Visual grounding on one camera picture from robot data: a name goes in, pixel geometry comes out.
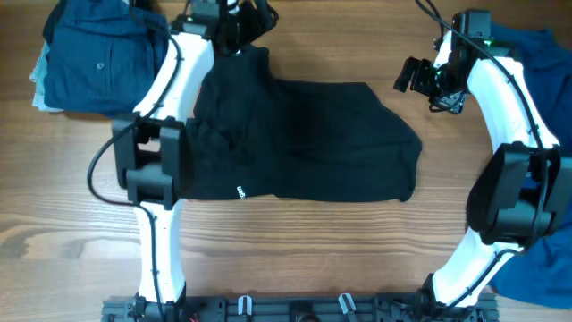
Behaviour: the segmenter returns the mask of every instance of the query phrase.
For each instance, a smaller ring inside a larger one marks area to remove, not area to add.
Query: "wooden table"
[[[572,47],[564,1],[435,1],[446,19],[490,9],[515,28],[553,28]],[[54,0],[0,4],[0,319],[98,321],[101,301],[139,283],[139,237],[128,208],[92,198],[85,175],[110,135],[99,117],[31,106],[29,73]],[[188,294],[413,292],[465,230],[467,194],[492,154],[474,100],[460,116],[430,114],[426,98],[392,89],[410,55],[433,59],[438,26],[413,1],[273,1],[278,27],[257,41],[289,80],[366,81],[424,144],[407,203],[188,201],[181,248]],[[163,1],[172,18],[181,0]],[[122,198],[107,154],[97,188]],[[564,321],[567,311],[500,298],[502,321]]]

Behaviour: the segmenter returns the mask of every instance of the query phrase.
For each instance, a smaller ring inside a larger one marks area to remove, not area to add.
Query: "blue shirt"
[[[164,16],[133,11],[167,30]],[[46,104],[107,115],[131,112],[151,88],[167,41],[136,23],[123,1],[68,0],[50,46]]]

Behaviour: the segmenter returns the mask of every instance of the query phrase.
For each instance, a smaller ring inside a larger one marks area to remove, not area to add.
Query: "black t-shirt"
[[[219,57],[187,122],[193,199],[411,197],[421,141],[365,83],[277,80],[268,49]]]

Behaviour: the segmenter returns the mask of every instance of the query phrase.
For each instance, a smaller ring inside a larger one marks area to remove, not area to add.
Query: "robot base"
[[[414,293],[386,293],[352,298],[350,309],[342,308],[341,298],[289,297],[187,297],[179,305],[177,318],[171,308],[165,309],[168,321],[185,322],[413,322],[401,303],[414,300]],[[135,301],[104,301],[102,322],[160,322],[154,303],[147,305],[145,316],[134,319]],[[499,311],[493,294],[481,294],[466,318],[429,318],[422,321],[440,322],[498,322]]]

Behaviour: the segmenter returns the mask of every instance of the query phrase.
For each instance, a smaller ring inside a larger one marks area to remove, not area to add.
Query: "shirt tag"
[[[239,192],[239,196],[241,199],[245,199],[247,197],[247,194],[244,193],[241,186],[236,187],[236,190]]]

